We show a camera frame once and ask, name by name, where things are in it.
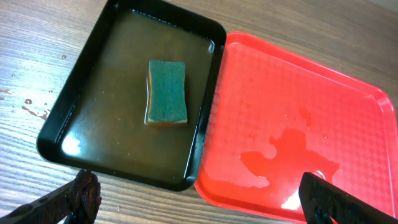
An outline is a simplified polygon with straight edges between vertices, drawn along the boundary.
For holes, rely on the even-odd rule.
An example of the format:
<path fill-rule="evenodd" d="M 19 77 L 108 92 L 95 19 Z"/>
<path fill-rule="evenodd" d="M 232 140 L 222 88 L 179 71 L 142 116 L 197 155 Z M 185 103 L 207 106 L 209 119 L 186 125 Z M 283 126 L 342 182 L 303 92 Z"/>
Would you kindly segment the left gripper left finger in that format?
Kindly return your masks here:
<path fill-rule="evenodd" d="M 3 224 L 94 223 L 101 205 L 101 184 L 89 170 L 80 170 L 62 187 L 1 217 Z"/>

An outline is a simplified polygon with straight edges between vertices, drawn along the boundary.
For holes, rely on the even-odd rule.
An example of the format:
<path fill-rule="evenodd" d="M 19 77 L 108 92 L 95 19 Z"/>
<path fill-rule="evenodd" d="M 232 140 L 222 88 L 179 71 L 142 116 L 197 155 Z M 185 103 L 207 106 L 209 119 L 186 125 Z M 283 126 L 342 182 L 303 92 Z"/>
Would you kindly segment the green yellow sponge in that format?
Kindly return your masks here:
<path fill-rule="evenodd" d="M 146 124 L 180 125 L 188 121 L 183 62 L 150 60 Z"/>

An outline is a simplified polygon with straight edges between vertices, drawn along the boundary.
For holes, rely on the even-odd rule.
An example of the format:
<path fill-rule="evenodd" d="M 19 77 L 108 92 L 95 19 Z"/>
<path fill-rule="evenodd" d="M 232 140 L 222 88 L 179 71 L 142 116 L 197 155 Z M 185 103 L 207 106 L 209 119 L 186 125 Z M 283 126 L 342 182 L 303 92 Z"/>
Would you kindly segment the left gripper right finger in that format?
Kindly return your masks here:
<path fill-rule="evenodd" d="M 307 223 L 393 223 L 397 219 L 313 173 L 302 176 L 298 195 Z"/>

